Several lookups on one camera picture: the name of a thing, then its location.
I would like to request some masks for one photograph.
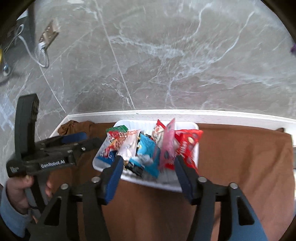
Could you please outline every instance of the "marble floor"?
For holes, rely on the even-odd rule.
[[[296,56],[260,0],[36,0],[33,50],[54,17],[61,32],[40,68],[21,42],[0,86],[0,183],[14,149],[18,96],[37,93],[36,139],[67,115],[133,109],[230,110],[296,119]]]

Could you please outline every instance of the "green snack package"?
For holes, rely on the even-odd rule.
[[[127,132],[128,131],[128,128],[125,125],[115,126],[115,127],[111,127],[109,129],[107,129],[106,130],[106,133],[108,133],[109,131]]]

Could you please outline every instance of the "light blue sleeve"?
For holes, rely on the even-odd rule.
[[[25,236],[25,229],[32,217],[29,213],[26,215],[17,212],[9,203],[6,195],[6,187],[1,193],[0,215],[6,226],[17,236],[23,238]]]

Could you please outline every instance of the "printed logo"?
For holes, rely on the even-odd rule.
[[[65,160],[60,160],[60,161],[54,161],[54,162],[49,162],[49,163],[46,163],[46,164],[41,164],[40,167],[42,169],[45,169],[45,168],[48,168],[48,167],[54,167],[54,166],[58,166],[58,165],[63,165],[65,164]]]
[[[19,170],[19,168],[18,167],[10,167],[10,170],[12,173],[16,173]]]

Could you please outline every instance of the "charging cable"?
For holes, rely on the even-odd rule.
[[[31,58],[32,60],[34,60],[39,66],[41,66],[41,67],[43,67],[43,68],[48,68],[48,66],[49,66],[49,58],[48,58],[47,52],[46,52],[46,50],[45,50],[45,47],[46,47],[45,42],[42,42],[42,43],[39,43],[39,44],[38,44],[38,49],[39,49],[39,51],[41,52],[41,54],[43,55],[43,59],[44,59],[44,62],[45,62],[45,64],[41,64],[37,59],[35,59],[35,58],[32,56],[32,54],[31,54],[31,52],[30,52],[30,50],[29,50],[29,48],[28,48],[28,45],[27,45],[26,40],[23,38],[23,36],[20,35],[20,34],[22,33],[22,31],[24,30],[24,27],[25,27],[25,25],[24,25],[24,24],[21,24],[21,25],[17,28],[17,30],[16,30],[16,32],[15,32],[15,36],[13,37],[13,39],[11,40],[11,42],[9,43],[9,45],[4,49],[4,53],[7,52],[7,50],[9,49],[9,47],[11,46],[11,44],[13,43],[13,41],[15,41],[16,38],[19,38],[19,39],[24,43],[25,48],[26,48],[26,50],[27,50],[27,52],[28,52],[30,58]]]

